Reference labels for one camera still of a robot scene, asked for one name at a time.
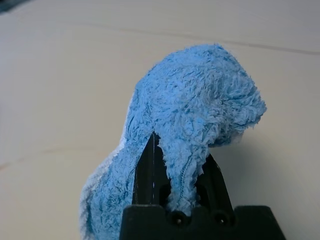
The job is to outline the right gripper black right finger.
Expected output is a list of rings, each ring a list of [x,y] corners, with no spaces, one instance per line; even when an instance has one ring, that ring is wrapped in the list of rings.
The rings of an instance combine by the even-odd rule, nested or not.
[[[205,159],[202,174],[197,177],[195,186],[197,202],[210,213],[234,212],[221,169],[211,154]]]

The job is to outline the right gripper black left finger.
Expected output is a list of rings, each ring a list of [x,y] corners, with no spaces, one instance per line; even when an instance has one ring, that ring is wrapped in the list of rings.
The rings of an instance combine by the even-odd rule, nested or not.
[[[168,202],[171,181],[159,142],[160,137],[152,133],[135,167],[133,205],[166,205]]]

